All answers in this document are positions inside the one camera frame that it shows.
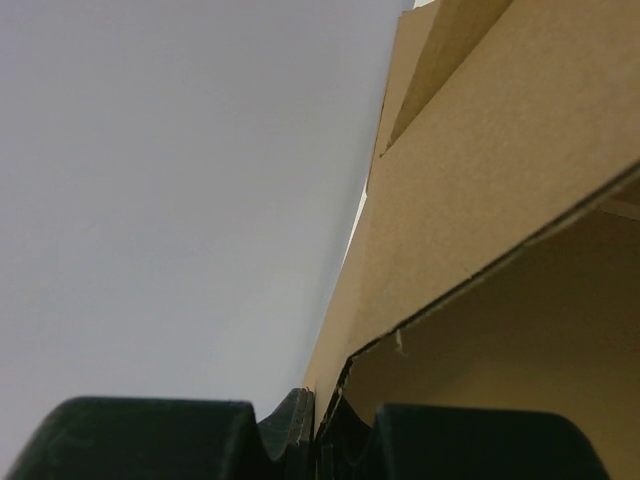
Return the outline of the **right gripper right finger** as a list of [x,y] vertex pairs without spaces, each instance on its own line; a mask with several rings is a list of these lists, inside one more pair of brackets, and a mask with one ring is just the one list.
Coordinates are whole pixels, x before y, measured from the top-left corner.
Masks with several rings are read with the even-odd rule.
[[323,479],[608,479],[567,399],[532,392],[383,402],[366,424],[345,395],[315,400]]

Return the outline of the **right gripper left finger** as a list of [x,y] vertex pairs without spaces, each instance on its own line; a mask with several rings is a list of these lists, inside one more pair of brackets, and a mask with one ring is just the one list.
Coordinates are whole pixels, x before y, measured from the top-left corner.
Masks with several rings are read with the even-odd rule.
[[76,397],[19,454],[22,479],[307,479],[314,395],[262,421],[245,401]]

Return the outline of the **cardboard box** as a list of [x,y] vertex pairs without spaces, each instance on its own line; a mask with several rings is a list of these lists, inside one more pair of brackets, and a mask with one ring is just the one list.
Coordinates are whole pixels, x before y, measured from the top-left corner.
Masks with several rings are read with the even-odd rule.
[[367,201],[304,383],[639,173],[635,1],[433,1],[398,24]]

